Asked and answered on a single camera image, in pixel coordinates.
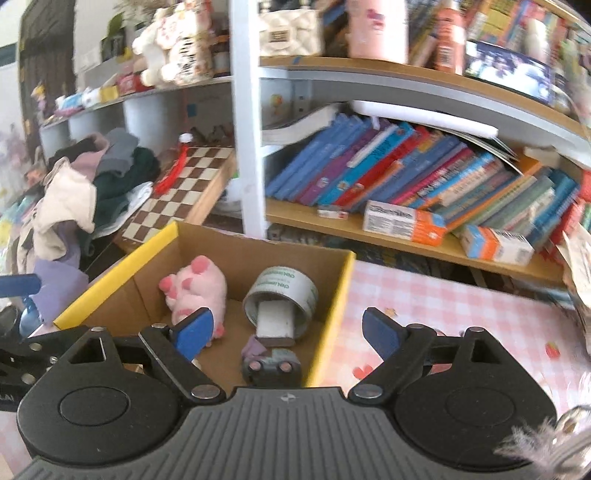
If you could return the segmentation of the stack of papers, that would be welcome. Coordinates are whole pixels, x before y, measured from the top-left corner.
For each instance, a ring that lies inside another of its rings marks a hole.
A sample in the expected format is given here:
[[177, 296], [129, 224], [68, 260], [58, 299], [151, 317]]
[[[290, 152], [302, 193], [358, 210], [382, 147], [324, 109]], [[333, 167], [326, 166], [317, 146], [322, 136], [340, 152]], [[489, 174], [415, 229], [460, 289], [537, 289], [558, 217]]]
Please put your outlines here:
[[590, 232], [577, 224], [569, 235], [563, 234], [558, 250], [564, 263], [563, 280], [576, 310], [585, 351], [590, 355]]

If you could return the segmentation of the white wall charger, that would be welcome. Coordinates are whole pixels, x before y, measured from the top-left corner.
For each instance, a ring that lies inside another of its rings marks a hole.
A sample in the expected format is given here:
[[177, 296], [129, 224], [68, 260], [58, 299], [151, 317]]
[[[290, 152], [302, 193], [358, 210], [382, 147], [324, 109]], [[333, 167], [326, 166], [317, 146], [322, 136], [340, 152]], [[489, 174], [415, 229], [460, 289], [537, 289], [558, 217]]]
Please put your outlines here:
[[296, 307], [287, 300], [259, 303], [256, 339], [266, 348], [290, 347], [296, 343]]

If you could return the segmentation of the wooden chessboard box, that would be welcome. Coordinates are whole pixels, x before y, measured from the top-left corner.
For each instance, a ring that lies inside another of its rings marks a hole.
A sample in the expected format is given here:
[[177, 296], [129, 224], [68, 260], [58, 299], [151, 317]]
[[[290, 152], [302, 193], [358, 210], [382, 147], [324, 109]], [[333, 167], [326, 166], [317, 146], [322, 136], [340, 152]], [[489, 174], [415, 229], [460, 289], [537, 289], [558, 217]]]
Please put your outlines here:
[[233, 148], [189, 147], [185, 166], [172, 186], [142, 204], [119, 230], [115, 244], [130, 253], [170, 223], [201, 225], [235, 173]]

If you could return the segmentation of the white printed tape roll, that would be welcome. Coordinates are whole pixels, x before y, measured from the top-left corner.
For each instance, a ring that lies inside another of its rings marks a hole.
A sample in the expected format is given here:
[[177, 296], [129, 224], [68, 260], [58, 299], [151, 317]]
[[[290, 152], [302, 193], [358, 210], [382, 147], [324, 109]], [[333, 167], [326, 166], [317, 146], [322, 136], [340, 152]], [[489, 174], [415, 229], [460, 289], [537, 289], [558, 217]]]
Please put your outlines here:
[[256, 327], [259, 303], [287, 300], [295, 306], [295, 341], [308, 330], [318, 303], [318, 288], [307, 275], [290, 267], [263, 270], [242, 302], [245, 316]]

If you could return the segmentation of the white wooden bookshelf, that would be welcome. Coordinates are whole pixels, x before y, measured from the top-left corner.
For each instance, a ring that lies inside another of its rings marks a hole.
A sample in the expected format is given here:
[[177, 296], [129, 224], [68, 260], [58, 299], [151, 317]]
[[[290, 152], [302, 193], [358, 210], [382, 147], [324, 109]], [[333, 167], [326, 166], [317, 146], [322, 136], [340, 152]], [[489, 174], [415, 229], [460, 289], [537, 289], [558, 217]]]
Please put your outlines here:
[[223, 120], [235, 126], [235, 168], [246, 234], [262, 238], [270, 223], [300, 227], [469, 265], [459, 240], [438, 247], [363, 231], [362, 219], [318, 216], [311, 207], [264, 195], [267, 172], [287, 148], [263, 139], [264, 128], [290, 122], [328, 106], [370, 119], [388, 118], [497, 138], [522, 152], [547, 149], [577, 174], [590, 165], [584, 127], [549, 106], [516, 92], [437, 70], [378, 60], [332, 57], [256, 58], [253, 40], [235, 48], [231, 75], [123, 96], [40, 129], [46, 155], [92, 132], [123, 126], [140, 143], [167, 153], [181, 132]]

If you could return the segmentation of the white plush toy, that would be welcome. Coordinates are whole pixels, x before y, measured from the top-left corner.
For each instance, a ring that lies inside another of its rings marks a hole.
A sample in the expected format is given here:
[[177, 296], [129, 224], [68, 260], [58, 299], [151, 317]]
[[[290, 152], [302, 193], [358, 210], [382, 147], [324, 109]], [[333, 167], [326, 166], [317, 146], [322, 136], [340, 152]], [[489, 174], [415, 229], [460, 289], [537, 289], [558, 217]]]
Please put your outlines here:
[[133, 54], [145, 63], [139, 74], [141, 84], [163, 88], [211, 80], [211, 27], [208, 1], [180, 1], [158, 8], [131, 45]]

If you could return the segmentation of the row of books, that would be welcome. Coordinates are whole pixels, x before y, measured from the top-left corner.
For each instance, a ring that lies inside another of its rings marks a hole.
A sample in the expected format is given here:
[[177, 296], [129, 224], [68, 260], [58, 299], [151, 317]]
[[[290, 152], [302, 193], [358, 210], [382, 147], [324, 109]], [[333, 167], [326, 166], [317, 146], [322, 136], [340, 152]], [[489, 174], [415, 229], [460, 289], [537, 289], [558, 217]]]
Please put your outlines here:
[[590, 223], [588, 176], [576, 178], [550, 152], [514, 152], [454, 127], [331, 106], [266, 130], [263, 140], [297, 147], [266, 196], [325, 218], [363, 218], [369, 201], [385, 202], [442, 216], [444, 240], [461, 243], [465, 227], [477, 225], [523, 235], [543, 256], [575, 225]]

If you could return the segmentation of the red tassel ornament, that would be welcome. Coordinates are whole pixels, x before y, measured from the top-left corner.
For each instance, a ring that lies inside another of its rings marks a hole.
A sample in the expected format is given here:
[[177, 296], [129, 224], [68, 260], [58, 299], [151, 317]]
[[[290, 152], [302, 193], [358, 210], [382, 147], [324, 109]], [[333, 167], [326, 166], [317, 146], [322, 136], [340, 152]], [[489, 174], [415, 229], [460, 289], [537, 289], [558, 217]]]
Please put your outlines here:
[[188, 156], [188, 148], [193, 141], [193, 135], [190, 132], [184, 132], [179, 135], [179, 150], [176, 160], [165, 175], [154, 185], [153, 193], [156, 196], [166, 194], [175, 183], [182, 172]]

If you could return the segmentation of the yellow cardboard box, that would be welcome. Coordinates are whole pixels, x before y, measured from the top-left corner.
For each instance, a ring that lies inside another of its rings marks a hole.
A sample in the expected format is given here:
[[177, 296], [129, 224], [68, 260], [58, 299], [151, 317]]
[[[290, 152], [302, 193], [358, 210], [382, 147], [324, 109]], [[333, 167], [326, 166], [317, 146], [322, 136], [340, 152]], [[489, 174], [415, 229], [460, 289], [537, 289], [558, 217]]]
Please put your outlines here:
[[243, 350], [264, 305], [266, 340], [293, 350], [304, 385], [318, 386], [342, 323], [355, 260], [348, 250], [172, 223], [96, 280], [53, 324], [135, 335], [155, 323], [174, 326], [207, 308], [211, 332], [191, 360], [230, 391], [245, 382]]

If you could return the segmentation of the pink plush pig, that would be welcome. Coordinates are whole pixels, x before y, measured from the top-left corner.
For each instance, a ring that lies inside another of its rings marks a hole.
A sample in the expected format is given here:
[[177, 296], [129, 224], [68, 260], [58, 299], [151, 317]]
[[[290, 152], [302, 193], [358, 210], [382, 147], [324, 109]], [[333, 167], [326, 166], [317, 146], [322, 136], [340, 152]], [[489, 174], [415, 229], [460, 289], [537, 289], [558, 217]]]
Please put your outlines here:
[[163, 277], [158, 283], [158, 289], [165, 296], [173, 325], [199, 308], [208, 308], [214, 317], [212, 340], [224, 335], [228, 284], [211, 259], [204, 255], [195, 257], [177, 273]]

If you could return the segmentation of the pink checkered table mat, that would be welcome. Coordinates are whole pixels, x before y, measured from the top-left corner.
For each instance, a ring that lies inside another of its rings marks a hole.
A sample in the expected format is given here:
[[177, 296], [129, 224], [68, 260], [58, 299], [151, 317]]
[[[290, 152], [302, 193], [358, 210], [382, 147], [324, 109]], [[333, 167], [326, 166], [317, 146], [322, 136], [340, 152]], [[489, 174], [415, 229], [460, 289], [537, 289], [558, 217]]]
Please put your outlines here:
[[540, 383], [558, 413], [590, 402], [590, 361], [577, 328], [557, 306], [360, 261], [335, 349], [321, 356], [318, 386], [349, 390], [356, 369], [379, 365], [362, 335], [361, 318], [370, 306], [403, 325], [422, 323], [448, 336], [481, 326]]

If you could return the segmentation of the grey purple toy truck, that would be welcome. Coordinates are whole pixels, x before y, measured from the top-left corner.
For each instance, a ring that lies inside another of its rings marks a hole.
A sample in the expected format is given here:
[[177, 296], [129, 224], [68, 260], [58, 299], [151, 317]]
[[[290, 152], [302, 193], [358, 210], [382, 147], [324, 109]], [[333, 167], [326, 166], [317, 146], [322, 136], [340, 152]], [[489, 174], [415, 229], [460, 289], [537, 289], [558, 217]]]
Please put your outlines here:
[[301, 362], [290, 349], [267, 349], [252, 335], [242, 348], [242, 379], [254, 388], [300, 388]]

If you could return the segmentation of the pile of clothes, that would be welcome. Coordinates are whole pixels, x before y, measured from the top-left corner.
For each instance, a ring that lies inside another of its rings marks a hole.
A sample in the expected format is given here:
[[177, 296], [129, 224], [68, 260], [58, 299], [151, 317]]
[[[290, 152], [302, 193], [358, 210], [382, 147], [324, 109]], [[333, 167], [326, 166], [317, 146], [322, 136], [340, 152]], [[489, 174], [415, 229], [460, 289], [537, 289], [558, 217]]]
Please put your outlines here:
[[1, 275], [36, 274], [41, 289], [1, 298], [1, 332], [27, 337], [55, 321], [87, 288], [84, 259], [151, 195], [160, 164], [124, 129], [94, 133], [38, 161], [1, 209]]

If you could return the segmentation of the orange white small box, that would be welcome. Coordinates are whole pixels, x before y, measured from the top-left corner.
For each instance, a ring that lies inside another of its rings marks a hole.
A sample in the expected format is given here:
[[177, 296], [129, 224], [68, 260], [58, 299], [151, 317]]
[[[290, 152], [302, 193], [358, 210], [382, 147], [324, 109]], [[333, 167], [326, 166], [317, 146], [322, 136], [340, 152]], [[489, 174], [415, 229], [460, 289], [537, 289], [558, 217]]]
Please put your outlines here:
[[369, 201], [363, 215], [363, 231], [438, 247], [443, 243], [447, 227], [440, 215]]

